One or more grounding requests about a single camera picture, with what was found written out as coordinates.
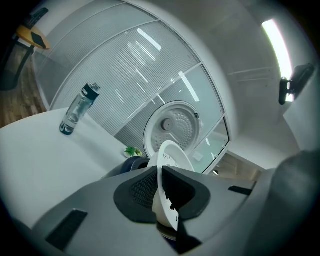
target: wooden floor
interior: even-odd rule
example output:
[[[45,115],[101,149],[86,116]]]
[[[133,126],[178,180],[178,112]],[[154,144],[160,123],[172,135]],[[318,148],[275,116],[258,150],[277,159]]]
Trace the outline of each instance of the wooden floor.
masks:
[[[16,73],[26,52],[25,48],[16,45],[6,69]],[[46,112],[46,108],[39,94],[30,56],[21,72],[17,87],[10,91],[0,91],[0,128],[43,112]]]

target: green leaves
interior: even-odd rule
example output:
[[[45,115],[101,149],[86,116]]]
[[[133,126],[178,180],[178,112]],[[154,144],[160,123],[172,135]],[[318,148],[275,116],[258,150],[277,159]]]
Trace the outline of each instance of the green leaves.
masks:
[[[136,152],[136,148],[132,146],[128,146],[125,152],[128,153],[131,157],[133,157]]]
[[[142,157],[142,152],[133,146],[128,146],[125,150],[126,153],[128,153],[129,156],[134,157],[135,155],[138,157]]]

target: black bottle cap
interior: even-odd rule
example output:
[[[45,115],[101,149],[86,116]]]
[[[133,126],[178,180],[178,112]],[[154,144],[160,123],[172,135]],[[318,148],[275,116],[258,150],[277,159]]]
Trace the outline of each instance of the black bottle cap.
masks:
[[[97,91],[93,90],[88,83],[82,88],[82,93],[89,100],[92,100],[92,101],[94,101],[100,95]]]

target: black lamp fixture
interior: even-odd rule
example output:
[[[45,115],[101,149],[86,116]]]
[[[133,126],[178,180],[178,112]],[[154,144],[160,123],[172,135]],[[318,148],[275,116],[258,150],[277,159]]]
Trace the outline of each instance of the black lamp fixture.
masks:
[[[314,71],[315,67],[309,63],[296,66],[293,70],[291,80],[283,77],[280,80],[279,104],[284,105],[286,103],[287,94],[293,95],[294,99],[296,99],[306,86]]]

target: frosted glass panel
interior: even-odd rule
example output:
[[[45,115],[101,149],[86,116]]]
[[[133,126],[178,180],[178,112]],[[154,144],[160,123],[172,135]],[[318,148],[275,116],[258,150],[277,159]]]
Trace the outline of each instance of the frosted glass panel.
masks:
[[[101,95],[89,114],[114,134],[179,72],[197,63],[190,49],[161,22],[145,24],[90,54],[68,78],[53,108],[68,107],[85,83],[97,83]]]
[[[70,72],[96,47],[125,30],[153,20],[153,17],[128,4],[120,4],[94,15],[73,29],[54,48],[37,76],[47,102],[52,103]]]
[[[218,124],[189,155],[197,173],[203,173],[218,157],[229,141],[225,119]]]
[[[57,44],[73,29],[92,16],[121,3],[123,2],[117,0],[95,0],[76,10],[61,21],[46,37],[50,42],[51,48],[49,50],[36,49],[34,53],[36,70],[40,70],[43,61],[51,55]]]
[[[202,65],[186,75],[180,73],[180,77],[178,81],[169,86],[160,96],[166,103],[185,101],[196,108],[201,118],[200,142],[214,128],[224,113],[214,90],[214,85],[211,83]]]

